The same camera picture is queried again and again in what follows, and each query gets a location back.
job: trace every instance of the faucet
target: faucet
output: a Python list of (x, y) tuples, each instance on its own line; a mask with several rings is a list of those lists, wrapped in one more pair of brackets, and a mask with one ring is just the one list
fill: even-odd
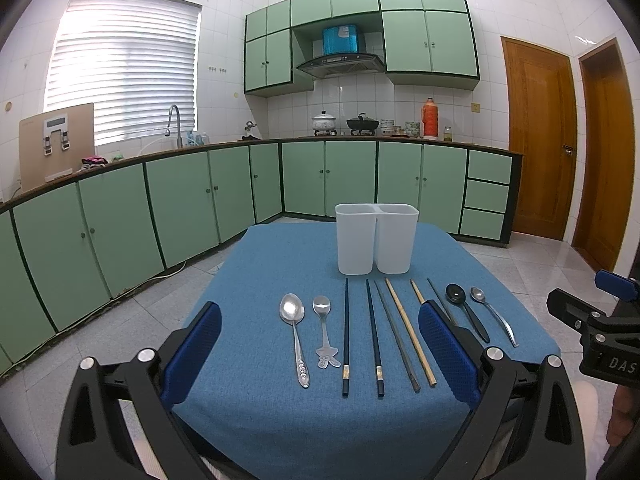
[(165, 137), (168, 137), (171, 135), (171, 130), (169, 129), (169, 126), (171, 126), (171, 115), (174, 112), (174, 108), (175, 108), (175, 115), (178, 121), (178, 149), (180, 149), (182, 147), (182, 136), (180, 134), (180, 110), (178, 110), (178, 105), (173, 104), (169, 107), (169, 122), (166, 124), (166, 132), (164, 133)]

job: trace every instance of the orange thermos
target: orange thermos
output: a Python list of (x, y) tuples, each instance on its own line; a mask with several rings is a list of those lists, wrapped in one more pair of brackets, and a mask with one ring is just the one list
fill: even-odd
[(422, 107), (422, 124), (425, 137), (438, 137), (438, 105), (430, 97)]

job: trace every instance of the range hood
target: range hood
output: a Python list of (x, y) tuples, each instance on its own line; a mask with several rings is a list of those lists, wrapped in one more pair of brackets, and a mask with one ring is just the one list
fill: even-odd
[(343, 52), (327, 54), (305, 61), (297, 67), (316, 79), (324, 79), (332, 75), (351, 73), (384, 72), (385, 65), (376, 54), (366, 52)]

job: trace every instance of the blue gripper pad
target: blue gripper pad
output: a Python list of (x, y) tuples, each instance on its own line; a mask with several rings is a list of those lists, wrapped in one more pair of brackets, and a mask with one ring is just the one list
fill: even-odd
[(600, 290), (604, 290), (622, 301), (635, 301), (638, 299), (636, 284), (628, 278), (623, 278), (606, 270), (599, 270), (596, 272), (594, 281)]
[[(442, 370), (453, 395), (473, 410), (481, 397), (478, 387), (478, 368), (436, 309), (440, 308), (429, 301), (422, 304), (418, 314), (420, 333)], [(466, 328), (457, 327), (456, 330), (463, 331)]]
[(160, 400), (167, 411), (187, 398), (221, 330), (220, 307), (208, 301), (188, 327), (169, 334), (165, 343), (170, 341), (172, 335), (182, 336), (182, 332), (187, 332), (184, 341), (164, 369)]

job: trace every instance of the black spoon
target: black spoon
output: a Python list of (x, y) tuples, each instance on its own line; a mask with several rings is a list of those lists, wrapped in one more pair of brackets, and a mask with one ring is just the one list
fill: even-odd
[(481, 337), (481, 339), (485, 343), (491, 341), (489, 339), (489, 333), (482, 325), (482, 322), (478, 319), (478, 316), (476, 316), (476, 313), (471, 310), (471, 307), (469, 307), (468, 304), (466, 304), (465, 289), (459, 285), (456, 285), (455, 283), (449, 283), (449, 285), (447, 285), (447, 288), (445, 289), (445, 293), (447, 295), (447, 299), (451, 303), (462, 305), (462, 307), (465, 309), (466, 316), (469, 318), (469, 321), (474, 326), (476, 333)]

